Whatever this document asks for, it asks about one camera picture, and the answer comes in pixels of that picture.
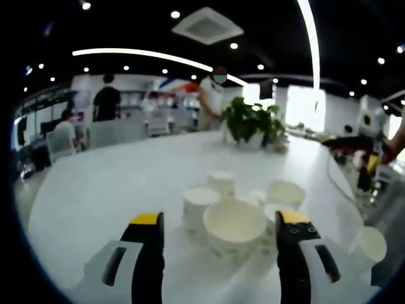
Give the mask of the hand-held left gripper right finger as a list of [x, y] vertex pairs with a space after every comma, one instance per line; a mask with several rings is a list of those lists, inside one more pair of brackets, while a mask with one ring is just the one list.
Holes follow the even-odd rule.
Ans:
[[368, 303], [379, 292], [362, 278], [355, 259], [322, 238], [307, 216], [275, 212], [275, 238], [282, 303]]

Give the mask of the person's right hand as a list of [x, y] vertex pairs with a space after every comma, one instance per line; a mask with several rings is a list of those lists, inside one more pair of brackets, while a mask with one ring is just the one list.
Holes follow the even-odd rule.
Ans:
[[395, 157], [395, 144], [389, 140], [384, 139], [382, 144], [383, 155], [380, 160], [381, 165], [388, 165]]

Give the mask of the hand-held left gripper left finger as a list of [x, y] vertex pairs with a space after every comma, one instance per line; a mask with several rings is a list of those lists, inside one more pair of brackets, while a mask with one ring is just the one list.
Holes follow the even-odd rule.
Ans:
[[85, 264], [72, 302], [161, 303], [164, 244], [164, 213], [136, 216]]

